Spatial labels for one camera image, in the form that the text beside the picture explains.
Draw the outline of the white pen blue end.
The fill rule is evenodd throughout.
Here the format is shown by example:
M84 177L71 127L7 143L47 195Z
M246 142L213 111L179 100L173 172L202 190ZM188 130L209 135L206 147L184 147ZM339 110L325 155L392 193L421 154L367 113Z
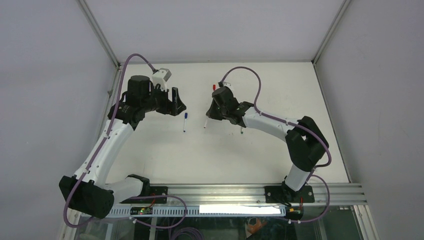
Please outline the white pen blue end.
M185 133L187 131L187 117L184 117L184 122L183 122L183 132Z

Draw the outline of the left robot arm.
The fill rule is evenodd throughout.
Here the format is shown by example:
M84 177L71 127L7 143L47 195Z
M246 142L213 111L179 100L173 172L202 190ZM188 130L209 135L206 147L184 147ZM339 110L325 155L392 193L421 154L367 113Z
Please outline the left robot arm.
M149 112L178 116L187 109L179 89L166 88L144 75L133 75L107 116L103 135L72 176L59 182L65 199L64 211L79 211L97 219L105 218L114 205L130 199L145 203L152 195L150 180L130 174L121 181L107 183L106 179L124 143Z

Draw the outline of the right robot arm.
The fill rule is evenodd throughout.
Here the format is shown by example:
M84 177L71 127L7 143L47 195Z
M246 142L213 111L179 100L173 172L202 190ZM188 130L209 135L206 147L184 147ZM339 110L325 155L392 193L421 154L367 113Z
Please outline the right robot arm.
M238 102L227 86L216 89L211 97L211 106L206 112L208 118L259 130L286 143L292 166L275 200L296 202L318 161L329 150L329 144L315 121L308 116L291 121L260 112L253 103Z

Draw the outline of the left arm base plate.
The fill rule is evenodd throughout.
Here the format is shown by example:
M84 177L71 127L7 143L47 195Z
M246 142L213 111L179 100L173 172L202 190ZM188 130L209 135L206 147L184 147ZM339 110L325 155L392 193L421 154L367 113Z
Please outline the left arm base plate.
M147 190L143 190L139 197L145 197L145 196L164 196L168 194L169 188L165 185L151 185ZM144 204L144 205L150 205L152 202L155 204L166 204L167 198L166 197L158 197L158 198L149 198L149 199L133 199L128 198L121 202L121 204Z

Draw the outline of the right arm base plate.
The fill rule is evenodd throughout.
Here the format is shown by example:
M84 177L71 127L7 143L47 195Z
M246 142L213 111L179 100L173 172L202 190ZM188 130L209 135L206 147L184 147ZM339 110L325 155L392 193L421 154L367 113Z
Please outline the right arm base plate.
M315 196L313 188L309 185L303 186L299 191L283 188L281 185L268 185L264 187L265 202L281 204L314 203Z

